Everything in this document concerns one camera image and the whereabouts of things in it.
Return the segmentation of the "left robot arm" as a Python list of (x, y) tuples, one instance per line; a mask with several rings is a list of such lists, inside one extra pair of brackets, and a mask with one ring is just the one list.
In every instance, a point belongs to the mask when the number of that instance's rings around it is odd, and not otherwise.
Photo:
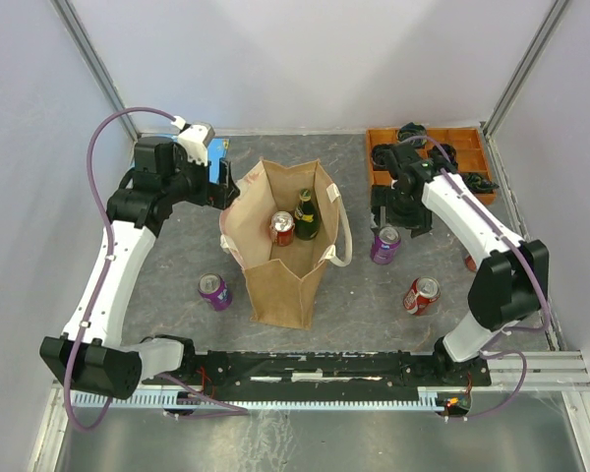
[(185, 384), (198, 371), (191, 340), (158, 335), (125, 346), (122, 326), (137, 277), (175, 205), (227, 209), (240, 191), (225, 158), (181, 139), (137, 140), (133, 165), (109, 198), (99, 253), (77, 308), (57, 337), (46, 336), (40, 358), (61, 385), (118, 400), (140, 382), (165, 373)]

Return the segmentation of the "green glass bottle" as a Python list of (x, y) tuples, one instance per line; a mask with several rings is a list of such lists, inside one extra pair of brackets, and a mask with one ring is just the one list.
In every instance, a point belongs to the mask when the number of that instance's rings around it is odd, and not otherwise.
[(299, 192), (299, 203), (294, 211), (295, 236), (304, 241), (313, 240), (319, 232), (320, 218), (310, 189)]

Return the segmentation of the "purple soda can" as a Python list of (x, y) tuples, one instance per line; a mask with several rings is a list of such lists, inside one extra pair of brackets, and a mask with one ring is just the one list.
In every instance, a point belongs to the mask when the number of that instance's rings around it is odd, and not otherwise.
[(401, 244), (399, 231), (390, 225), (384, 226), (374, 235), (370, 257), (378, 265), (390, 264)]
[(218, 312), (226, 310), (232, 302), (232, 295), (225, 280), (216, 273), (201, 276), (198, 292)]

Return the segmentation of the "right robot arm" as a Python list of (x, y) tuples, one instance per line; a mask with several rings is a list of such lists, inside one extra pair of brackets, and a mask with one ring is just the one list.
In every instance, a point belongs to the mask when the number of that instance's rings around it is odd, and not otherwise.
[(467, 188), (445, 148), (435, 148), (423, 158), (410, 141), (375, 146), (373, 156), (391, 181), (373, 186), (370, 202), (377, 227), (402, 227), (413, 237), (430, 232), (438, 217), (477, 266), (469, 312), (437, 341), (431, 362), (436, 380), (455, 384), (466, 375), (467, 363), (500, 335), (522, 331), (522, 321), (533, 313), (543, 314), (542, 329), (549, 327), (549, 251), (493, 216)]

